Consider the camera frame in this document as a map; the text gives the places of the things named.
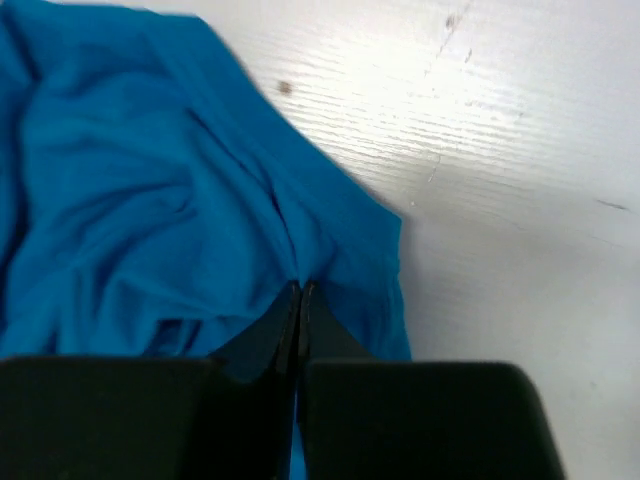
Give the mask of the blue t-shirt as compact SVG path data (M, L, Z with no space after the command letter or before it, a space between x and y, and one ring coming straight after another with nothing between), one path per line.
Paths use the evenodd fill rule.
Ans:
M374 357L410 347L400 218L292 127L203 20L1 5L1 364L208 356L317 285Z

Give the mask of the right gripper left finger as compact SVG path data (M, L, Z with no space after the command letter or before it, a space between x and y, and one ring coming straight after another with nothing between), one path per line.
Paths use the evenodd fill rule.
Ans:
M1 364L5 479L284 479L301 290L200 359Z

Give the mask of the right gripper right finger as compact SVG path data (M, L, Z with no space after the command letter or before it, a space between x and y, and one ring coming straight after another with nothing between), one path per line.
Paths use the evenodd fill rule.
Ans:
M298 425L311 479L561 479L534 384L498 362L374 357L322 290L301 303Z

